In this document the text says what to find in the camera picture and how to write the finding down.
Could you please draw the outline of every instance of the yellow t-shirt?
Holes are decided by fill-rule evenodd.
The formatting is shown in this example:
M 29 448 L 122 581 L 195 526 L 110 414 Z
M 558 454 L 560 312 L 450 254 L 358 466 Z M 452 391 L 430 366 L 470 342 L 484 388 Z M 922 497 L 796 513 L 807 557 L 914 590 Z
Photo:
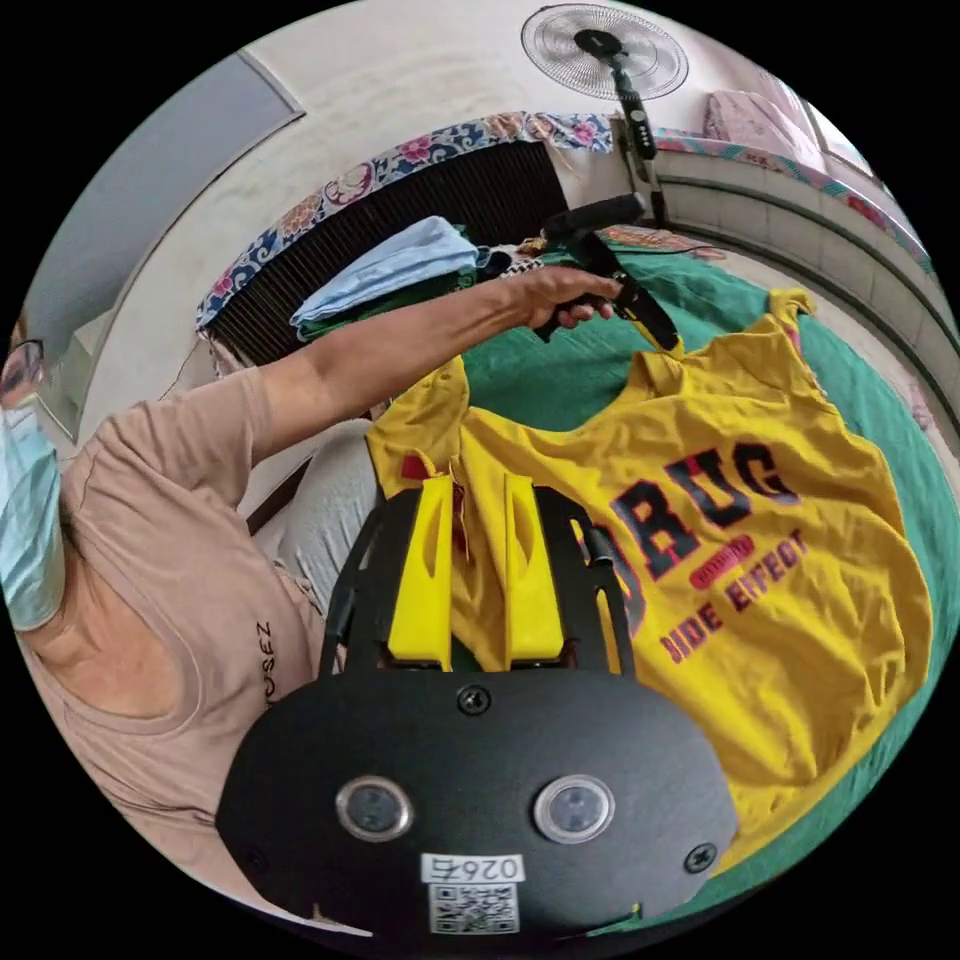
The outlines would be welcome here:
M 576 430 L 470 407 L 458 358 L 368 435 L 388 497 L 417 485 L 411 456 L 462 491 L 452 627 L 486 670 L 505 668 L 505 472 L 605 529 L 637 677 L 689 712 L 728 777 L 740 831 L 721 869 L 839 782 L 930 657 L 889 467 L 803 363 L 798 309 L 803 291 L 774 291 L 747 332 L 682 360 L 636 354 L 621 395 Z

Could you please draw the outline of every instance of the camera lens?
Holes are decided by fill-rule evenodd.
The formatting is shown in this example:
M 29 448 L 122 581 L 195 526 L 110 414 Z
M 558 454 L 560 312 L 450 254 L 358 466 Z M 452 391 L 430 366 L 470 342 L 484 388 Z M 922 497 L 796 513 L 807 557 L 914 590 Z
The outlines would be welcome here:
M 395 783 L 358 777 L 337 794 L 337 818 L 347 833 L 368 843 L 395 840 L 413 823 L 413 807 Z
M 545 787 L 533 806 L 537 829 L 554 843 L 585 843 L 613 819 L 610 788 L 595 777 L 560 777 Z

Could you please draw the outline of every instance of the green bed sheet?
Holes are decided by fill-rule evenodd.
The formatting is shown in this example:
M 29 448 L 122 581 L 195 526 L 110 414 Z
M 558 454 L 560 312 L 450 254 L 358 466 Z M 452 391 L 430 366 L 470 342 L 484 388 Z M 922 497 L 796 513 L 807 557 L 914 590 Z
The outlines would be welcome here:
M 742 330 L 766 312 L 765 289 L 711 264 L 688 255 L 614 249 L 673 318 L 688 350 Z M 890 464 L 933 604 L 929 680 L 815 810 L 749 860 L 711 879 L 682 908 L 650 921 L 628 921 L 627 927 L 664 923 L 720 904 L 771 880 L 818 846 L 870 792 L 909 737 L 960 626 L 955 576 L 960 517 L 932 448 L 893 390 L 842 340 L 806 316 L 800 336 L 804 356 L 848 428 L 875 443 Z M 569 430 L 606 407 L 626 383 L 633 352 L 650 349 L 631 324 L 616 319 L 558 331 L 549 345 L 528 330 L 514 330 L 464 356 L 471 402 L 529 426 Z

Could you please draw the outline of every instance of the fan grille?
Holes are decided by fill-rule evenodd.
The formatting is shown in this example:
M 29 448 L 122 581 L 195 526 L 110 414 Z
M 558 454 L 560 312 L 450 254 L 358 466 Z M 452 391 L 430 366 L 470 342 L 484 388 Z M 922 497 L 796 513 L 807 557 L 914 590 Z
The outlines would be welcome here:
M 644 100 L 673 93 L 687 79 L 690 64 L 673 37 L 640 17 L 596 4 L 542 7 L 523 25 L 523 49 L 551 80 L 588 97 L 616 100 L 610 69 L 577 46 L 581 30 L 600 30 L 620 41 L 625 71 Z

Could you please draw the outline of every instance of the beige t-shirt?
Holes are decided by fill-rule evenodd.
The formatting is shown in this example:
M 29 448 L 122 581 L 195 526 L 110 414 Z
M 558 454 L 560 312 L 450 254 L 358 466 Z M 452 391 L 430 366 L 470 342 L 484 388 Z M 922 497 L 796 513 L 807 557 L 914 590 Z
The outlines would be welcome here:
M 196 879 L 254 905 L 264 902 L 214 814 L 244 734 L 316 676 L 324 628 L 236 511 L 269 416 L 260 371 L 243 370 L 111 417 L 63 479 L 67 536 L 129 608 L 91 613 L 94 626 L 122 628 L 132 610 L 167 646 L 183 677 L 173 713 L 91 709 L 21 645 L 57 727 L 128 821 Z

